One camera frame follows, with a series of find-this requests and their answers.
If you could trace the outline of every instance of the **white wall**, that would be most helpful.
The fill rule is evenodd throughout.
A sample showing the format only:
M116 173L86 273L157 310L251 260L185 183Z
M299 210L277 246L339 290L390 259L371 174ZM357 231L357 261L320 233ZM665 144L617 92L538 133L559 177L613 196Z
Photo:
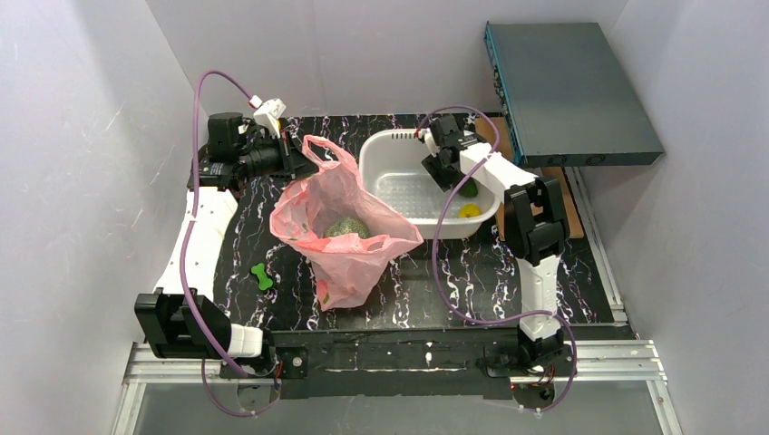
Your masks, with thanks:
M108 433L183 213L192 92L144 2L0 6L0 433Z
M598 22L627 0L147 0L191 82L220 68L287 114L498 111L483 47L494 23ZM209 113L245 111L212 81Z
M586 174L631 323L686 433L765 433L769 4L631 0L609 40L667 151Z

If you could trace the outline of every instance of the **black marble table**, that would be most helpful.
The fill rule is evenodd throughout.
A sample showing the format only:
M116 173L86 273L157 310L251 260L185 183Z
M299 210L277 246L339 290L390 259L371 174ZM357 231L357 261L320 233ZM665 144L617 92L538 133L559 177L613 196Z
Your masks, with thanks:
M457 115L473 129L474 118ZM328 137L354 155L372 134L413 128L417 115L294 118L299 136ZM324 158L332 156L320 153ZM214 302L237 324L272 331L386 330L453 328L465 325L437 294L427 241L390 263L365 304L357 308L320 311L313 273L307 260L269 232L268 219L285 182L254 180L232 218L217 266ZM517 264L499 239L494 219L463 240L444 240L438 257L444 289L469 316L498 319L521 309ZM266 293L249 272L267 265L275 286ZM570 239L558 275L560 313L572 324L614 321L588 240Z

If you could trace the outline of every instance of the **gray floor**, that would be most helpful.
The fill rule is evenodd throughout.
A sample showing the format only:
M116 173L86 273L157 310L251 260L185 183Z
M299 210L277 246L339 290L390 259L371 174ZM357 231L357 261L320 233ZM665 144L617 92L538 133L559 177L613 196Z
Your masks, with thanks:
M235 387L215 393L237 409ZM256 402L266 403L265 387ZM514 401L480 397L340 397L281 401L257 419L234 418L209 403L202 387L147 386L138 434L659 434L645 382L577 382L569 397L538 420Z

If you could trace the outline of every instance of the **white tub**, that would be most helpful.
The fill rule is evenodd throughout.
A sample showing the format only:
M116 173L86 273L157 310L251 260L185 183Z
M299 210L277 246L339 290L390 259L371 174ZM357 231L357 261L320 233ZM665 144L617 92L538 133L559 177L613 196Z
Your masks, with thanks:
M450 192L443 192L422 166L427 147L414 139L415 129L385 130L369 138L360 152L360 170L365 189L403 213L432 239L435 225ZM481 210L477 217L458 217L459 209L473 203ZM494 216L500 201L478 185L478 196L457 195L441 226L440 238L465 238L475 234L481 223Z

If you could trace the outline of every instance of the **pink plastic bag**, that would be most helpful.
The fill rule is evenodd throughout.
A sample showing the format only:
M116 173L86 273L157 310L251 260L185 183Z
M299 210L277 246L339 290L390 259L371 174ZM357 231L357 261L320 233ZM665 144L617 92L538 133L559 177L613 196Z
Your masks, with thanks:
M332 150L339 161L320 159L310 142ZM312 262L321 310L362 305L387 263L421 245L422 236L403 215L364 190L350 153L309 135L302 153L317 164L318 173L288 185L269 215L269 231ZM372 236L322 237L338 219L350 217L363 220Z

